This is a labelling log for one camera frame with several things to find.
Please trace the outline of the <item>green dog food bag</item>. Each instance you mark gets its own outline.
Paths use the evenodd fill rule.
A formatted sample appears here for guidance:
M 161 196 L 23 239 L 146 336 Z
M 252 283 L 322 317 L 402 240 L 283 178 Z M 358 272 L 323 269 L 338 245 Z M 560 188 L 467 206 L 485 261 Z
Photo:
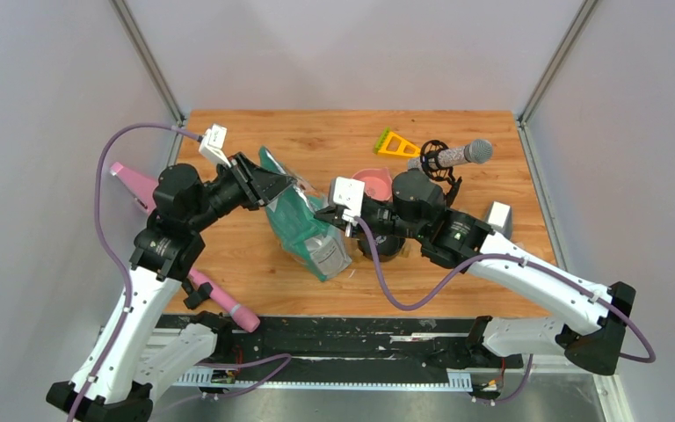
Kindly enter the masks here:
M 290 169 L 265 146 L 258 151 L 260 165 L 294 179 L 294 184 L 266 207 L 272 232 L 282 249 L 318 280 L 338 276 L 351 263 L 342 233 L 315 218 L 327 206 L 326 197 Z

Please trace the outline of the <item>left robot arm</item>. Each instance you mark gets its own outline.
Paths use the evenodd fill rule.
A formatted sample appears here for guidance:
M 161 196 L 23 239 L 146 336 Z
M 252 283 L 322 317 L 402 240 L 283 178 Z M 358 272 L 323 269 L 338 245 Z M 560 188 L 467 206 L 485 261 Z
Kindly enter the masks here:
M 156 207 L 134 239 L 128 263 L 108 253 L 123 277 L 118 303 L 84 364 L 70 380 L 50 387 L 47 402 L 69 421 L 147 421 L 156 401 L 187 370 L 205 359 L 227 361 L 235 343 L 231 324 L 207 311 L 149 360 L 142 353 L 205 248 L 202 231 L 238 207 L 268 205 L 294 182 L 241 153 L 208 182 L 190 164 L 163 170 L 153 192 Z

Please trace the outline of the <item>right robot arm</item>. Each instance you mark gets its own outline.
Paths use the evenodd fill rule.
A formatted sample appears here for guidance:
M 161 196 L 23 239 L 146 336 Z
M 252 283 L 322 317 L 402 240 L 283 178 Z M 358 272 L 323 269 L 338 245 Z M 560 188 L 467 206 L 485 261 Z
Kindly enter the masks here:
M 376 249 L 375 236 L 415 240 L 421 254 L 446 268 L 448 283 L 458 273 L 493 281 L 547 309 L 549 318 L 480 316 L 469 334 L 467 355 L 478 367 L 514 354 L 562 356 L 597 375 L 613 375 L 627 330 L 636 291 L 618 281 L 591 282 L 549 264 L 517 246 L 487 222 L 454 210 L 441 186 L 419 170 L 394 177 L 391 200 L 375 200 L 365 184 L 335 178 L 326 207 L 316 219 L 362 236 Z

